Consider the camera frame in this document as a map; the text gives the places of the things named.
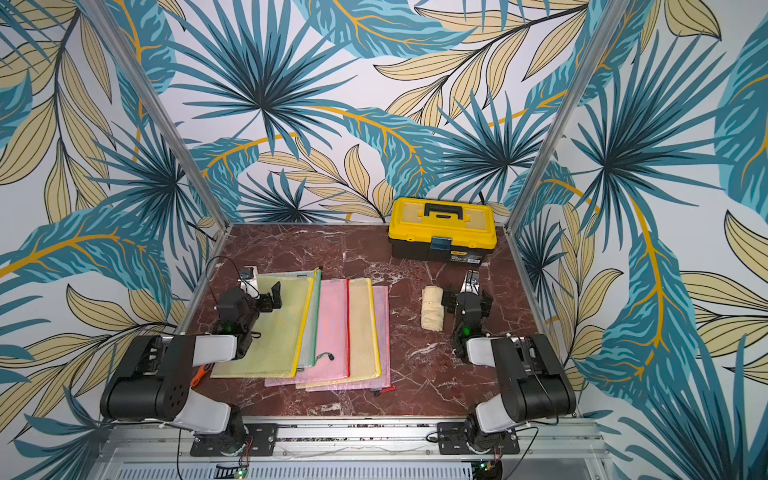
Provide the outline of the cream wiping cloth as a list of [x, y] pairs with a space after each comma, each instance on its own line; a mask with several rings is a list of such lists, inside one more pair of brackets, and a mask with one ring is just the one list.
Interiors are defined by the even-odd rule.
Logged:
[[421, 327], [428, 331], [441, 332], [444, 326], [445, 310], [442, 305], [444, 290], [438, 286], [427, 286], [422, 291]]

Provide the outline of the yellow mesh document bag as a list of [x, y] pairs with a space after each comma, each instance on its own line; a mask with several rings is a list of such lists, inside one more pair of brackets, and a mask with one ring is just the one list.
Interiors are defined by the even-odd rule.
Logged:
[[307, 387], [369, 380], [382, 373], [371, 281], [368, 279], [346, 281], [348, 282], [349, 376], [341, 380], [306, 384], [300, 386], [298, 388], [300, 390], [306, 390]]

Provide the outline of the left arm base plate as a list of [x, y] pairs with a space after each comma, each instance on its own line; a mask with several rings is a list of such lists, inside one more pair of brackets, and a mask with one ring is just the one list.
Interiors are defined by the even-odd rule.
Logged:
[[192, 457], [270, 457], [277, 439], [275, 423], [246, 423], [215, 435], [195, 434]]

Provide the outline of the pink mesh document bag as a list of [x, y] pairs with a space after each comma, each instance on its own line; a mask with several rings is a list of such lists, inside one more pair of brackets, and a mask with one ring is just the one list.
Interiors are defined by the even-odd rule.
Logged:
[[347, 382], [334, 385], [307, 387], [307, 392], [340, 391], [340, 390], [385, 390], [392, 385], [391, 353], [390, 353], [390, 322], [389, 322], [389, 287], [382, 285], [372, 287], [374, 307], [377, 322], [378, 347], [382, 374], [369, 380]]

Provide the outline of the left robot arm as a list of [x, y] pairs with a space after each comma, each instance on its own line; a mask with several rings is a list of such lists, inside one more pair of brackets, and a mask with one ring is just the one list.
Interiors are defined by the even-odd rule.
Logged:
[[242, 413], [196, 392], [193, 369], [243, 359], [256, 321], [281, 307], [280, 282], [262, 292], [242, 281], [219, 297], [213, 334], [136, 337], [106, 384], [101, 415], [117, 423], [157, 421], [189, 431], [204, 453], [242, 453], [251, 443]]

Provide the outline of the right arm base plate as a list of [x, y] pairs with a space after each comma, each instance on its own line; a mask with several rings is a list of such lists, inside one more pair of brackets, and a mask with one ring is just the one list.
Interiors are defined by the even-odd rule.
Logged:
[[487, 433], [468, 419], [464, 422], [440, 422], [436, 428], [441, 455], [513, 455], [520, 452], [517, 437], [512, 431]]

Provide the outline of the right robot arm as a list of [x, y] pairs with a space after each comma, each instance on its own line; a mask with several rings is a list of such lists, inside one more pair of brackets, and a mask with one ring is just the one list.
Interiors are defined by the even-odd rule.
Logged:
[[443, 455], [515, 454], [517, 433], [529, 422], [559, 419], [575, 412], [574, 390], [554, 349], [543, 334], [492, 336], [483, 327], [493, 298], [470, 270], [457, 292], [443, 294], [454, 317], [451, 345], [464, 363], [492, 368], [499, 393], [472, 407], [461, 422], [441, 422], [435, 439]]

